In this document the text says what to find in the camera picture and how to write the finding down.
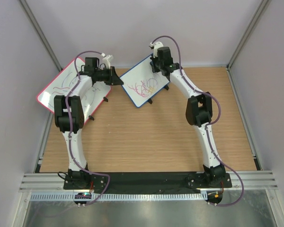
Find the blue framed whiteboard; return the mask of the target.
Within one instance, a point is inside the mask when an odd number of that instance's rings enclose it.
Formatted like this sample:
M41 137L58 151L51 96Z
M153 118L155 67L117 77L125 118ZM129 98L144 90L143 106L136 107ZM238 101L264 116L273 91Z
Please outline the blue framed whiteboard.
M169 84L160 72L152 72L151 56L144 58L120 77L124 91L138 108Z

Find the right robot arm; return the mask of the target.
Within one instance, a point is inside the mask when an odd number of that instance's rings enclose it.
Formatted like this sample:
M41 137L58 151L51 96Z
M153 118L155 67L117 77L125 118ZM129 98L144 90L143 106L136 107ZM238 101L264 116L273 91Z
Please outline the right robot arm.
M186 120L193 126L203 153L204 183L209 187L219 185L226 176L225 166L217 152L213 137L212 96L200 90L185 74L179 63L175 63L169 47L152 47L151 67L173 83L187 98Z

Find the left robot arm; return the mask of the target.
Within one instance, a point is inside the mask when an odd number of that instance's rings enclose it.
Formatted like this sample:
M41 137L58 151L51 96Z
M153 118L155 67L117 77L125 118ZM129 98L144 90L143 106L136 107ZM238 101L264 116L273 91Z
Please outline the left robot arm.
M83 153L81 133L85 123L82 99L88 89L97 82L105 85L123 85L114 66L111 66L112 55L103 57L104 68L99 65L99 58L87 57L85 64L77 72L76 82L66 95L54 97L54 121L62 132L69 155L68 172L65 173L66 190L87 189L92 183L88 164Z

